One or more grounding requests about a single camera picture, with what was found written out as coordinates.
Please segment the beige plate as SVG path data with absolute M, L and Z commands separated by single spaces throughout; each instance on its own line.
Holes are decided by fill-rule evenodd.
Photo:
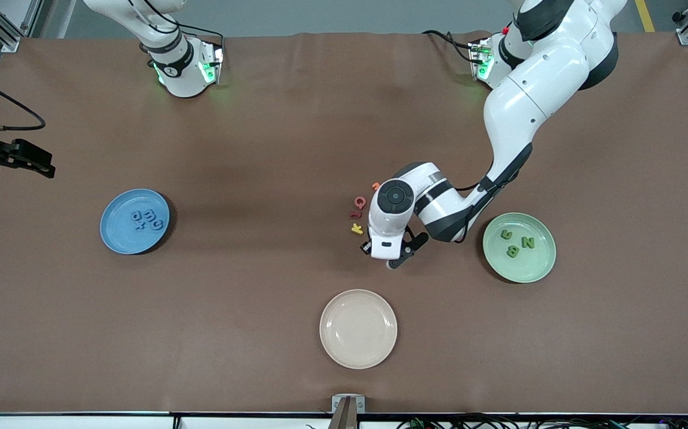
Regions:
M 398 339 L 398 320 L 390 304 L 370 290 L 342 291 L 321 313 L 323 350 L 338 365 L 364 370 L 390 356 Z

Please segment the brown table cover sheet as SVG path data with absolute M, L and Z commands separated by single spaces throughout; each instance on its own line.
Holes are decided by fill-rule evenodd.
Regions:
M 407 163 L 456 186 L 491 162 L 486 89 L 426 35 L 227 41 L 221 83 L 171 96 L 133 40 L 25 40 L 0 89 L 46 119 L 22 138 L 54 179 L 0 173 L 0 412 L 688 413 L 688 46 L 622 33 L 616 70 L 540 128 L 463 244 L 395 271 L 360 251 L 354 198 Z M 134 188 L 171 222 L 152 250 L 106 247 Z M 510 282 L 486 227 L 537 218 L 545 278 Z M 320 342 L 342 291 L 382 296 L 390 356 L 364 370 Z

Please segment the green plate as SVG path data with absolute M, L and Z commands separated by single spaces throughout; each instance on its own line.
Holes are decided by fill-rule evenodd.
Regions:
M 510 240 L 500 237 L 500 231 L 513 232 Z M 535 237 L 535 248 L 523 248 L 521 237 Z M 546 226 L 524 213 L 505 213 L 486 226 L 481 241 L 488 265 L 502 278 L 519 284 L 537 282 L 546 277 L 556 265 L 556 241 Z M 507 255 L 508 246 L 519 247 L 516 258 Z

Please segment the blue plate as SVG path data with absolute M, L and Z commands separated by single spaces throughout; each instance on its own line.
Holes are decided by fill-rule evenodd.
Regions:
M 161 231 L 152 231 L 148 222 L 144 230 L 135 230 L 131 211 L 153 209 L 156 219 L 165 222 Z M 115 197 L 100 220 L 100 236 L 106 247 L 124 255 L 137 255 L 156 247 L 165 237 L 171 222 L 169 203 L 161 193 L 148 188 L 134 188 Z

